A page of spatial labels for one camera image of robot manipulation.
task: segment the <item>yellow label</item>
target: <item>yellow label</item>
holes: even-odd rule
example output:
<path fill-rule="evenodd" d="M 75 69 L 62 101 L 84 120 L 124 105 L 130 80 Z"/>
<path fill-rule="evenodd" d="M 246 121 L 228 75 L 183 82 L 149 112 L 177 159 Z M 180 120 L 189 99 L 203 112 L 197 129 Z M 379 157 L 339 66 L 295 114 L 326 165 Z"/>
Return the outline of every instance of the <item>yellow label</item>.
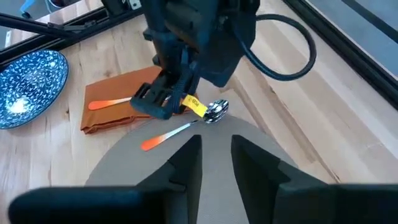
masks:
<path fill-rule="evenodd" d="M 203 105 L 199 102 L 199 100 L 191 95 L 187 95 L 185 99 L 182 101 L 182 105 L 185 105 L 193 110 L 197 115 L 201 118 L 205 115 L 207 110 L 207 106 Z"/>

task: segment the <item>black cable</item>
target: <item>black cable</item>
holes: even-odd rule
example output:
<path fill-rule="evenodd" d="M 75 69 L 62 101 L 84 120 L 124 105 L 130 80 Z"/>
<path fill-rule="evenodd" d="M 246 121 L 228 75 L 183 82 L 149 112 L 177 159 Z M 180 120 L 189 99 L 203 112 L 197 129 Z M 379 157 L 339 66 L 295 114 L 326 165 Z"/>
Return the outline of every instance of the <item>black cable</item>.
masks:
<path fill-rule="evenodd" d="M 317 57 L 317 49 L 315 48 L 315 41 L 312 39 L 310 33 L 306 28 L 304 28 L 303 25 L 299 24 L 297 21 L 286 17 L 282 15 L 277 15 L 277 14 L 263 14 L 263 15 L 258 15 L 256 17 L 257 21 L 263 21 L 263 20 L 275 20 L 275 21 L 281 21 L 284 22 L 288 25 L 291 25 L 292 27 L 296 28 L 300 33 L 302 33 L 305 37 L 305 40 L 308 43 L 309 49 L 310 49 L 310 60 L 304 66 L 301 71 L 290 74 L 290 75 L 284 75 L 278 72 L 275 72 L 271 70 L 269 67 L 264 65 L 257 57 L 256 55 L 246 46 L 246 44 L 243 42 L 242 37 L 240 36 L 239 29 L 235 23 L 233 23 L 233 30 L 236 38 L 239 40 L 239 43 L 241 44 L 244 53 L 246 57 L 250 60 L 250 62 L 262 73 L 266 74 L 267 76 L 274 78 L 279 81 L 291 81 L 295 80 L 298 78 L 303 77 L 305 74 L 307 74 L 311 68 L 313 67 L 315 63 L 315 59 Z"/>

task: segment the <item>black metal frame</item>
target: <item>black metal frame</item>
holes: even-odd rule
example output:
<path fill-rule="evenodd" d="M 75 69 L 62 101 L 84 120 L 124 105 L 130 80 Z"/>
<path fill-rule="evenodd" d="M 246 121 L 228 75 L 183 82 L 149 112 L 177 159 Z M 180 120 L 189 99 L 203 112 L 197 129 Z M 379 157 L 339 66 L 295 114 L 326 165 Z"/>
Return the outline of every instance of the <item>black metal frame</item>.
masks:
<path fill-rule="evenodd" d="M 324 18 L 306 0 L 283 0 L 333 50 L 398 110 L 398 81 Z"/>
<path fill-rule="evenodd" d="M 42 49 L 62 50 L 141 14 L 141 8 L 115 14 L 101 7 L 72 19 L 62 26 L 0 14 L 0 26 L 38 33 L 36 36 L 0 50 L 0 71 L 25 54 Z"/>

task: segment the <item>orange napkin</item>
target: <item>orange napkin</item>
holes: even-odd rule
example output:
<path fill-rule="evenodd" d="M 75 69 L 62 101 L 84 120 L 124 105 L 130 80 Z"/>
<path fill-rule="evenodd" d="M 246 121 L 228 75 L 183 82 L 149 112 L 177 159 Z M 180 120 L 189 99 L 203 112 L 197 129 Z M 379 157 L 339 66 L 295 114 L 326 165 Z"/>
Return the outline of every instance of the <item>orange napkin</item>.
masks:
<path fill-rule="evenodd" d="M 88 104 L 96 100 L 115 100 L 131 97 L 143 83 L 152 83 L 160 71 L 160 67 L 152 66 L 86 86 L 85 105 L 80 129 L 85 134 L 91 134 L 100 130 L 129 124 L 136 119 L 150 118 L 148 114 L 134 110 L 129 102 L 99 110 L 89 110 Z"/>

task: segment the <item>metal spoon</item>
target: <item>metal spoon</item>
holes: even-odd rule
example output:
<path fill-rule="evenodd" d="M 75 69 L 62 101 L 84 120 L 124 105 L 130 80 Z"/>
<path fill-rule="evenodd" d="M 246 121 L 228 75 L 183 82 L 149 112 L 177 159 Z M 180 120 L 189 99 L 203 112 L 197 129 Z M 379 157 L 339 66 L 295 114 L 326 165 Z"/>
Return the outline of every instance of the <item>metal spoon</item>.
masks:
<path fill-rule="evenodd" d="M 205 115 L 203 116 L 203 121 L 208 124 L 215 123 L 215 122 L 219 121 L 221 118 L 223 118 L 225 113 L 228 111 L 228 107 L 229 107 L 228 100 L 216 100 L 216 101 L 210 103 L 209 106 L 207 107 Z M 149 151 L 149 150 L 153 149 L 154 147 L 158 146 L 160 143 L 166 141 L 168 138 L 181 132 L 184 129 L 187 129 L 188 127 L 190 127 L 191 125 L 195 124 L 198 121 L 199 120 L 196 119 L 187 124 L 184 124 L 183 126 L 181 126 L 179 128 L 174 129 L 173 131 L 170 131 L 168 133 L 161 134 L 160 136 L 156 136 L 151 139 L 145 140 L 141 144 L 141 148 L 144 151 Z"/>

